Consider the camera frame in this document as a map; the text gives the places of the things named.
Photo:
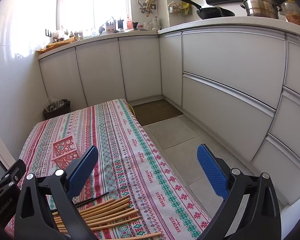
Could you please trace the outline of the black chopstick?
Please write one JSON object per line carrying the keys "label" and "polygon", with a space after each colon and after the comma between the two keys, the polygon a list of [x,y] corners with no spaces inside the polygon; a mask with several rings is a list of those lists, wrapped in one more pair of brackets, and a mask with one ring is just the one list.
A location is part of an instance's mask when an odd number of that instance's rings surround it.
{"label": "black chopstick", "polygon": [[84,201],[82,201],[82,202],[76,203],[76,204],[75,204],[75,207],[81,207],[81,206],[87,205],[87,204],[89,204],[89,203],[91,203],[91,202],[96,201],[97,199],[102,198],[103,196],[105,196],[105,195],[107,195],[107,194],[108,194],[108,192],[106,192],[106,193],[104,193],[104,194],[102,194],[102,195],[99,195],[99,196],[97,196],[97,197],[89,198],[89,199],[86,199],[86,200],[84,200]]}

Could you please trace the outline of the white kitchen cabinets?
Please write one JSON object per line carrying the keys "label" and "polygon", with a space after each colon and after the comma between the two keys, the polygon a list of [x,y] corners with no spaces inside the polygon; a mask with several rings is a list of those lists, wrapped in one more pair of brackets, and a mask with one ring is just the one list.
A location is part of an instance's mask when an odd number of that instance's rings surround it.
{"label": "white kitchen cabinets", "polygon": [[300,26],[230,17],[87,38],[38,56],[49,97],[73,109],[163,96],[238,159],[300,199]]}

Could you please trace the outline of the pink perforated basket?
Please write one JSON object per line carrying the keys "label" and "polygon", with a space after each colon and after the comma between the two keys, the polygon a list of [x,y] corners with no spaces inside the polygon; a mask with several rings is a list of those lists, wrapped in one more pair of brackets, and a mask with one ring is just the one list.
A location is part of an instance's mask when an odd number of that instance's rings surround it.
{"label": "pink perforated basket", "polygon": [[70,135],[52,144],[52,161],[61,169],[65,169],[81,152],[77,147],[74,136]]}

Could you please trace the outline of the black trash bin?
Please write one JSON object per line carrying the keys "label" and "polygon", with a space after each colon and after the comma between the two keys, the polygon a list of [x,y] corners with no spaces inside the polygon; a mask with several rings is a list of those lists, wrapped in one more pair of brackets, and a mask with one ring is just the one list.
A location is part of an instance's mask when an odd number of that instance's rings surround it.
{"label": "black trash bin", "polygon": [[68,99],[49,98],[43,110],[45,119],[52,119],[71,112],[71,101]]}

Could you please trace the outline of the patterned tablecloth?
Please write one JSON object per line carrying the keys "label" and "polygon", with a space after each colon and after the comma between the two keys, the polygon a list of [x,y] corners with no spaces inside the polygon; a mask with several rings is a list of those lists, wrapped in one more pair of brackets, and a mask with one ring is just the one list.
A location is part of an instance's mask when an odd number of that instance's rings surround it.
{"label": "patterned tablecloth", "polygon": [[139,124],[128,103],[116,99],[36,124],[20,153],[29,173],[37,177],[57,170],[53,143],[73,136],[85,151],[95,145],[99,160],[76,202],[130,198],[136,221],[96,232],[99,239],[143,236],[197,239],[210,218],[195,202]]}

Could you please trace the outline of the brown floor mat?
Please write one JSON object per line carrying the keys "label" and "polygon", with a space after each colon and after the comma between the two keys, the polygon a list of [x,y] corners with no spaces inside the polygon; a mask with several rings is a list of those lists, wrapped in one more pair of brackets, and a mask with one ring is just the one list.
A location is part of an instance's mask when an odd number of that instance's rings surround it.
{"label": "brown floor mat", "polygon": [[150,125],[183,114],[165,99],[133,106],[133,110],[141,126]]}

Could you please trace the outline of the glass bowl with food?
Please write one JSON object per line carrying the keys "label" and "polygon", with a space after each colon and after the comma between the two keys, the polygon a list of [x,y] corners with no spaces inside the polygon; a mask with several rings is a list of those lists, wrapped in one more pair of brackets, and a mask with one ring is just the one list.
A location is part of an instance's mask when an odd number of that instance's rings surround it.
{"label": "glass bowl with food", "polygon": [[281,9],[288,22],[300,25],[300,8],[295,2],[283,2]]}

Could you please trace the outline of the black frying pan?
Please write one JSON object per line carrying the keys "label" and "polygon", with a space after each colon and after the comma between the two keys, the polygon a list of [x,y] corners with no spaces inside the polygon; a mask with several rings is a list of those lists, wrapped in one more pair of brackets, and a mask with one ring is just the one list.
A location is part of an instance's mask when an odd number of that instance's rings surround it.
{"label": "black frying pan", "polygon": [[221,7],[203,8],[199,4],[197,4],[191,0],[180,0],[180,1],[195,6],[197,8],[196,13],[202,20],[207,20],[207,19],[211,19],[211,18],[234,17],[235,16],[234,12],[232,12],[228,9],[221,8]]}

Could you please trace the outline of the stainless steel steamer pot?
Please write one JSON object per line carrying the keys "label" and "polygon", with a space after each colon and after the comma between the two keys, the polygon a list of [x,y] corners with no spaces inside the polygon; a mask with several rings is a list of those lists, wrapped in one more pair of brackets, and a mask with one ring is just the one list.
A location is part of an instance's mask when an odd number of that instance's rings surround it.
{"label": "stainless steel steamer pot", "polygon": [[242,0],[247,16],[279,19],[280,5],[276,0]]}

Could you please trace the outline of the white electric kettle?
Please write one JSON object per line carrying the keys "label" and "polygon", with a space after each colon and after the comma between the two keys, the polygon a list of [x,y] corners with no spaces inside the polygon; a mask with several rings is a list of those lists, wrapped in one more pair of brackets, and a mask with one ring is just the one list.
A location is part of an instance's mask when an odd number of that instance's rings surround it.
{"label": "white electric kettle", "polygon": [[160,30],[160,23],[159,23],[159,19],[157,16],[154,16],[152,18],[151,24],[152,24],[152,29],[154,29],[156,31]]}

